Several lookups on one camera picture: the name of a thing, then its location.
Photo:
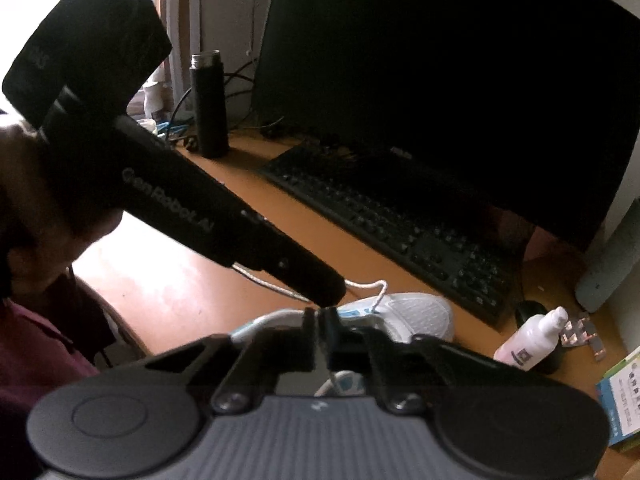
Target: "black monitor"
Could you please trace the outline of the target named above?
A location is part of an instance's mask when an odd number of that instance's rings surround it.
[[[271,0],[253,106],[585,248],[640,128],[640,22],[610,0]]]

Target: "black mouse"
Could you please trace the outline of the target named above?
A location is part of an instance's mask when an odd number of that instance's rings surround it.
[[[525,300],[521,301],[516,305],[515,308],[515,317],[516,317],[516,325],[520,328],[524,322],[529,319],[531,316],[535,316],[536,314],[542,314],[543,316],[548,312],[548,310],[537,301]],[[558,338],[558,344],[556,348],[546,356],[542,361],[540,361],[537,365],[535,365],[532,370],[545,375],[551,375],[557,372],[562,364],[562,358],[564,357],[564,348],[562,347],[562,343]]]

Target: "wooden desk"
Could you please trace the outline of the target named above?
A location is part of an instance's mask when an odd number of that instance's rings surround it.
[[[435,292],[251,171],[284,152],[286,144],[236,136],[231,145],[232,151],[220,161],[187,156],[350,280],[383,278],[389,283],[389,292]],[[131,216],[125,216],[114,233],[89,248],[74,268],[152,354],[211,333],[228,332],[278,308],[303,307],[206,260]],[[529,262],[523,273],[525,297],[548,308],[562,305],[577,309],[572,290],[579,273],[579,266],[570,259]],[[343,303],[368,295],[367,291],[349,291]],[[515,330],[513,319],[496,331],[455,304],[453,309],[456,341],[487,356]],[[608,310],[601,309],[593,320],[607,357],[596,363],[590,348],[574,349],[566,354],[556,374],[558,380],[591,396],[595,396],[594,385],[603,373],[626,355]],[[621,479],[638,457],[640,451],[621,455],[607,450],[598,478]]]

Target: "box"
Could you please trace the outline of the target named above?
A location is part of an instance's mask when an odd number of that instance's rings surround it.
[[[625,451],[640,444],[640,347],[605,373],[596,387],[609,417],[609,445]]]

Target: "keyboard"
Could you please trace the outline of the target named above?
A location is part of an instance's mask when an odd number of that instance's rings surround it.
[[[348,158],[340,160],[319,146],[301,144],[260,172],[474,316],[496,326],[509,310],[518,267],[514,257],[437,214],[403,210],[392,203],[388,186],[386,196],[380,196],[366,185],[367,179],[353,176],[357,170],[351,171],[350,165]],[[379,182],[388,183],[379,171],[376,175]]]

